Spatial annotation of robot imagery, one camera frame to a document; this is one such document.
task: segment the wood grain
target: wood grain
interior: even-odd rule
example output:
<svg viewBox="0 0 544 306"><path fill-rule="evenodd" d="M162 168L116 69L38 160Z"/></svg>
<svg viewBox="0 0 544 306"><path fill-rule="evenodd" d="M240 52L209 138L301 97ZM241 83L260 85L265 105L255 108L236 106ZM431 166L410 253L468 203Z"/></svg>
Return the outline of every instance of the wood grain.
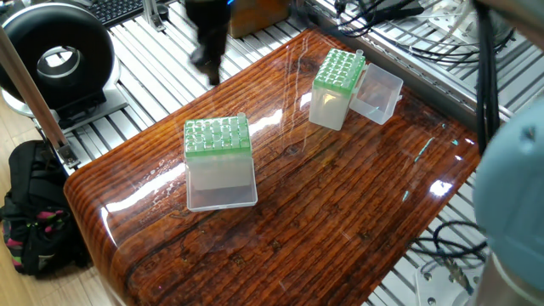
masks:
<svg viewBox="0 0 544 306"><path fill-rule="evenodd" d="M305 31L70 176L99 272L131 305L360 305L475 169L466 128L403 89L380 126L308 121L330 48ZM245 112L259 201L191 213L186 119Z"/></svg>

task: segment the keyboard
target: keyboard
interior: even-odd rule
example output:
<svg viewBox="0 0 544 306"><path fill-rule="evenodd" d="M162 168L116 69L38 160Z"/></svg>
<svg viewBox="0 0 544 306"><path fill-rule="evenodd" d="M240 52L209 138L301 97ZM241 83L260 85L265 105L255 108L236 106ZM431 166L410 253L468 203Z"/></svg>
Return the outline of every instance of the keyboard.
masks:
<svg viewBox="0 0 544 306"><path fill-rule="evenodd" d="M111 27L144 12L142 0L99 0L89 11L105 27Z"/></svg>

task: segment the wooden floor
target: wooden floor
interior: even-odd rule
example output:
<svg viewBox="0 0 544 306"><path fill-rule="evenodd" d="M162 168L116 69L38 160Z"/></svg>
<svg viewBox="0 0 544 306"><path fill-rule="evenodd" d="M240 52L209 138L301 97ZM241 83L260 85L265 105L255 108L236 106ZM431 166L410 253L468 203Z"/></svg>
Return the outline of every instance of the wooden floor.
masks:
<svg viewBox="0 0 544 306"><path fill-rule="evenodd" d="M40 139L29 118L10 110L0 98L0 206L9 190L8 158L22 142ZM0 305L2 306L110 306L94 267L69 266L45 280L20 275L9 251L0 243Z"/></svg>

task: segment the cardboard box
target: cardboard box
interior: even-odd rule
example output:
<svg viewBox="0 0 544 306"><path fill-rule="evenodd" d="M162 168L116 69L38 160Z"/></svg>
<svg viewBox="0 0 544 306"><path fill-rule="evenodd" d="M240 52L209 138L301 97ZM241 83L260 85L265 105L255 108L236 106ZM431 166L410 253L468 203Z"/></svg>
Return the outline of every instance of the cardboard box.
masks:
<svg viewBox="0 0 544 306"><path fill-rule="evenodd" d="M244 37L286 19L290 3L291 0L234 0L230 35Z"/></svg>

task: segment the black backpack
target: black backpack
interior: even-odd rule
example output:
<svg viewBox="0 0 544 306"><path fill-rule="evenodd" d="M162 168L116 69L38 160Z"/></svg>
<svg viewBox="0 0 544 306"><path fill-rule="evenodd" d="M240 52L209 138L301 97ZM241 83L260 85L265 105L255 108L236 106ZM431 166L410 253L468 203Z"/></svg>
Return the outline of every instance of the black backpack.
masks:
<svg viewBox="0 0 544 306"><path fill-rule="evenodd" d="M41 275L74 260L87 265L87 248L63 193L66 176L49 147L42 141L19 145L9 170L12 187L0 219L15 269Z"/></svg>

